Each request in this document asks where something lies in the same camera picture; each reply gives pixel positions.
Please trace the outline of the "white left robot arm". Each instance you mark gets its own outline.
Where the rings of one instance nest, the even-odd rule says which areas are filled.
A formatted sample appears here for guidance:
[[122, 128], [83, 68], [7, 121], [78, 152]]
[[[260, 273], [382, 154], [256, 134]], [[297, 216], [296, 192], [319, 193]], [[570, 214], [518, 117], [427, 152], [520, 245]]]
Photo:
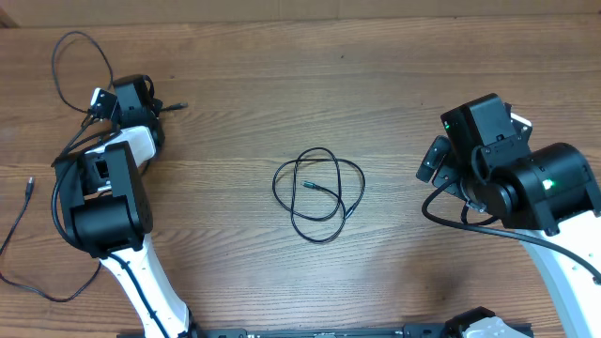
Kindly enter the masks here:
[[145, 337], [199, 337], [192, 312], [154, 249], [153, 215], [139, 170], [164, 144], [162, 102], [146, 75], [123, 77], [113, 88], [94, 91], [82, 124], [108, 120], [110, 129], [75, 135], [54, 160], [54, 225], [70, 246], [99, 259], [115, 276]]

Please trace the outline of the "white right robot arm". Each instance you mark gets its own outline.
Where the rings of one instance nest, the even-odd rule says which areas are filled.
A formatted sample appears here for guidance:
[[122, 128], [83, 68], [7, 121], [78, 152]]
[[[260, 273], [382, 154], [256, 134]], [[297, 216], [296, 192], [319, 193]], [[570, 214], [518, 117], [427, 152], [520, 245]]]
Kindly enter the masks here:
[[600, 334], [600, 187], [575, 147], [533, 151], [532, 123], [494, 94], [440, 117], [416, 177], [430, 221], [519, 241], [569, 337]]

